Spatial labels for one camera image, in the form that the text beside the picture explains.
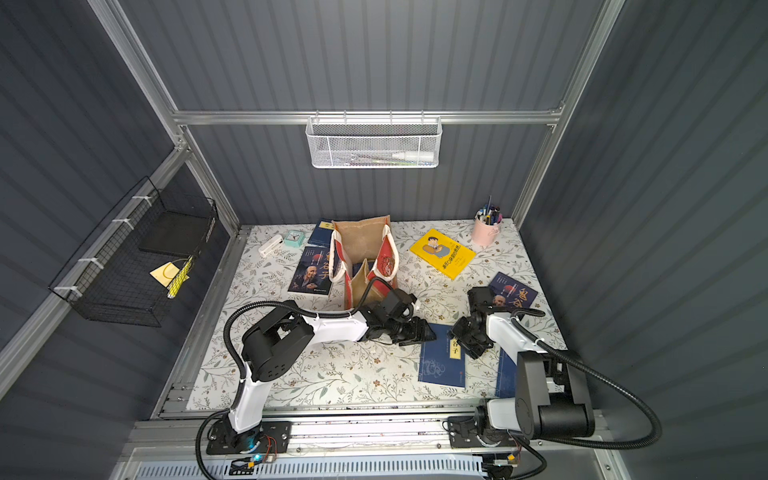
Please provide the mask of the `jute canvas Christmas bag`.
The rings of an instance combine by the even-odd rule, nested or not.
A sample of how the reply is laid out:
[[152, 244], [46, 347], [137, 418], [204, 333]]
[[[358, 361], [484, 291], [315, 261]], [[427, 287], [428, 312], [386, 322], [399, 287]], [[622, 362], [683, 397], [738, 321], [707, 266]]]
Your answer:
[[343, 286], [344, 309], [383, 300], [397, 286], [400, 264], [390, 216], [332, 225], [329, 273]]

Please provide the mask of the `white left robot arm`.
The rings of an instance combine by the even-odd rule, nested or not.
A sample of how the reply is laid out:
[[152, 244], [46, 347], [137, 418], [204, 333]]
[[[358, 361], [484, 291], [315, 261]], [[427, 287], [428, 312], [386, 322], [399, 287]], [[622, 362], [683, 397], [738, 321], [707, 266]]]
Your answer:
[[[223, 329], [223, 340], [238, 370], [237, 391], [218, 426], [219, 439], [236, 451], [255, 449], [261, 437], [263, 409], [272, 383], [283, 376], [311, 346], [329, 342], [365, 342], [386, 335], [397, 346], [437, 339], [429, 323], [416, 316], [416, 297], [401, 289], [380, 302], [343, 312], [310, 312], [293, 301], [260, 301], [236, 310]], [[231, 327], [245, 313], [261, 307], [271, 311], [251, 326], [237, 351]]]

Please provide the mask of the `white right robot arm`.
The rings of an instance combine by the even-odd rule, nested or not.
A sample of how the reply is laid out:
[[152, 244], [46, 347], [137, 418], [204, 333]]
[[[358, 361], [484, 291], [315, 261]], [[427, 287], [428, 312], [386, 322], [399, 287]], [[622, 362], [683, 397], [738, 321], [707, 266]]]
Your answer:
[[472, 359], [499, 347], [516, 366], [514, 396], [488, 401], [486, 424], [529, 439], [592, 436], [595, 418], [586, 375], [567, 363], [575, 357], [566, 350], [546, 350], [544, 341], [521, 323], [525, 316], [544, 313], [497, 302], [489, 287], [471, 288], [468, 304], [469, 314], [454, 324], [450, 337]]

